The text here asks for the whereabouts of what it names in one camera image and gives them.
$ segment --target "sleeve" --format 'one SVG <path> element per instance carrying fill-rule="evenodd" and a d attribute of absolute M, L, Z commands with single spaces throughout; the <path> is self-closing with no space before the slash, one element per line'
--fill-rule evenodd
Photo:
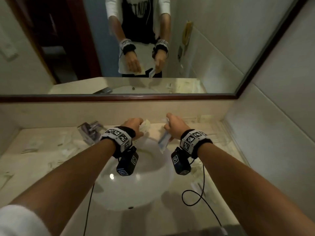
<path fill-rule="evenodd" d="M 0 209 L 0 236 L 51 236 L 43 221 L 23 206 Z"/>
<path fill-rule="evenodd" d="M 171 14 L 171 0 L 158 0 L 160 15 L 164 13 Z"/>
<path fill-rule="evenodd" d="M 116 16 L 122 22 L 121 0 L 105 0 L 107 18 Z"/>

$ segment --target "reflected countertop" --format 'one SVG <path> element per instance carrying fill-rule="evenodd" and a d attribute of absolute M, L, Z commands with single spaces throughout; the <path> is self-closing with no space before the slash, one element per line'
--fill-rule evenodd
<path fill-rule="evenodd" d="M 163 125 L 151 124 L 149 136 L 159 139 L 164 133 Z M 240 153 L 221 122 L 191 122 L 189 125 L 194 129 L 203 130 L 211 137 L 215 145 L 242 161 Z M 179 141 L 172 141 L 168 146 L 169 150 L 174 151 L 178 144 Z M 35 146 L 38 151 L 21 154 L 30 146 Z M 21 130 L 0 158 L 0 206 L 8 204 L 45 174 L 87 147 L 76 127 Z M 190 235 L 189 232 L 201 231 L 221 235 L 218 234 L 218 222 L 203 201 L 195 206 L 187 207 L 181 200 L 182 192 L 192 189 L 193 182 L 202 184 L 202 179 L 202 163 L 195 160 L 190 174 L 186 176 L 176 174 L 169 189 L 160 198 L 146 206 L 125 211 L 110 211 L 99 207 L 92 200 L 85 235 L 161 236 Z M 83 235 L 90 194 L 89 192 L 85 197 L 62 235 Z M 187 203 L 193 203 L 198 196 L 187 193 L 184 198 Z M 230 234 L 242 235 L 237 219 L 207 172 L 205 199 Z"/>
<path fill-rule="evenodd" d="M 199 79 L 97 77 L 54 85 L 48 94 L 93 94 L 106 87 L 113 90 L 130 87 L 123 91 L 124 94 L 147 94 L 148 90 L 156 94 L 207 93 Z"/>

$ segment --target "hand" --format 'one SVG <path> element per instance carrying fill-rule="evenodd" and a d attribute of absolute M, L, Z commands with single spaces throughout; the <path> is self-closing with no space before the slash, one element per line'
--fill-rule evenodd
<path fill-rule="evenodd" d="M 128 65 L 128 69 L 134 73 L 141 73 L 140 63 L 138 61 L 137 55 L 134 51 L 129 51 L 125 55 L 126 63 Z"/>
<path fill-rule="evenodd" d="M 167 58 L 166 52 L 164 50 L 158 50 L 155 56 L 155 73 L 156 74 L 162 71 L 166 58 Z"/>
<path fill-rule="evenodd" d="M 137 140 L 140 137 L 143 137 L 144 133 L 139 131 L 140 125 L 143 123 L 142 118 L 129 118 L 127 121 L 125 121 L 122 126 L 123 127 L 129 127 L 133 129 L 136 132 L 136 136 L 132 140 Z"/>
<path fill-rule="evenodd" d="M 183 133 L 191 129 L 182 118 L 171 113 L 168 113 L 166 116 L 169 119 L 169 124 L 165 124 L 164 129 L 168 131 L 173 138 L 180 140 Z"/>

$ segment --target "white sink basin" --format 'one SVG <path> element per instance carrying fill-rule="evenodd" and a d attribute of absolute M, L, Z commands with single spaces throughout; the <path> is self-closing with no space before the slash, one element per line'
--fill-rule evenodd
<path fill-rule="evenodd" d="M 108 210 L 127 210 L 160 197 L 174 178 L 171 152 L 161 154 L 157 141 L 142 138 L 136 144 L 139 160 L 131 176 L 116 172 L 118 160 L 111 158 L 94 186 L 92 199 Z"/>
<path fill-rule="evenodd" d="M 157 94 L 154 89 L 140 88 L 133 86 L 123 86 L 113 89 L 112 94 Z"/>

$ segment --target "forearm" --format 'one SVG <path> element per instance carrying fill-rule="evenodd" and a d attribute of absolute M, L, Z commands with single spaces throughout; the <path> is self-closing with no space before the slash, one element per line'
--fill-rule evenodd
<path fill-rule="evenodd" d="M 114 152 L 115 144 L 108 139 L 89 147 L 37 181 L 11 204 L 35 212 L 52 235 L 60 235 Z"/>
<path fill-rule="evenodd" d="M 258 173 L 213 144 L 198 150 L 220 194 L 249 235 L 309 235 L 315 226 Z"/>
<path fill-rule="evenodd" d="M 171 35 L 171 16 L 168 13 L 161 15 L 161 39 L 169 42 Z"/>
<path fill-rule="evenodd" d="M 126 39 L 121 23 L 116 16 L 110 16 L 108 22 L 119 43 Z"/>

